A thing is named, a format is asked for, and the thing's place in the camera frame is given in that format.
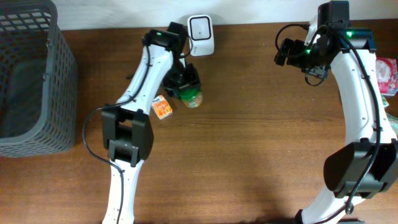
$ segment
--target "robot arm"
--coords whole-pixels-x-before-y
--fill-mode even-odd
[[[102,112],[104,147],[111,163],[123,170],[121,181],[119,171],[111,167],[109,202],[103,224],[134,223],[138,175],[154,141],[149,113],[160,84],[163,82],[167,93],[174,97],[179,97],[181,91],[200,87],[196,69],[192,64],[185,66],[181,56],[187,35],[183,25],[174,22],[167,31],[151,30],[146,34],[141,62],[117,102],[128,103]]]
[[[344,39],[349,39],[356,49],[368,79],[352,47]],[[285,39],[275,56],[278,65],[284,65],[288,58],[287,64],[301,68],[306,76],[324,79],[331,69],[338,83],[346,122],[345,147],[325,162],[326,186],[311,206],[298,212],[296,223],[337,223],[345,215],[348,204],[356,205],[378,192],[387,191],[398,176],[395,171],[397,136],[382,106],[375,51],[369,29],[351,28],[348,2],[331,1],[318,8],[318,16],[311,21],[305,42]],[[377,118],[381,127],[379,139],[376,137]],[[376,145],[381,150],[373,153]],[[368,165],[371,165],[370,170],[365,172]]]

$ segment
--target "pink package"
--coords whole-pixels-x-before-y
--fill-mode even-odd
[[[398,92],[397,61],[389,58],[377,58],[376,76],[380,92],[386,96],[394,96]]]

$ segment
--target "wooden table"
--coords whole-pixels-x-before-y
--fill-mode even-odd
[[[378,56],[398,58],[398,20],[355,24],[374,31]],[[215,53],[188,58],[200,73],[204,103],[192,110],[169,100],[171,117],[151,115],[155,143],[138,181],[137,223],[264,223],[293,217],[318,195],[325,159],[344,146],[343,110],[333,76],[314,88],[297,68],[275,65],[283,25],[215,26]],[[64,32],[80,71],[76,144],[56,155],[0,159],[1,223],[101,222],[110,168],[86,152],[81,125],[126,89],[148,30]],[[305,32],[291,28],[282,36],[303,39]],[[387,109],[394,116],[397,100]],[[106,157],[99,116],[88,142]],[[395,223],[397,201],[395,184],[352,217]]]

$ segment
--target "white wall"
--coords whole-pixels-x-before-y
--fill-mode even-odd
[[[160,27],[209,14],[214,24],[309,21],[328,0],[53,0],[61,29]],[[351,19],[398,18],[397,0],[350,0]]]

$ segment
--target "green bottle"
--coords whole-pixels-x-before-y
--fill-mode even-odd
[[[196,88],[181,91],[181,100],[189,108],[197,108],[203,101],[203,94]]]

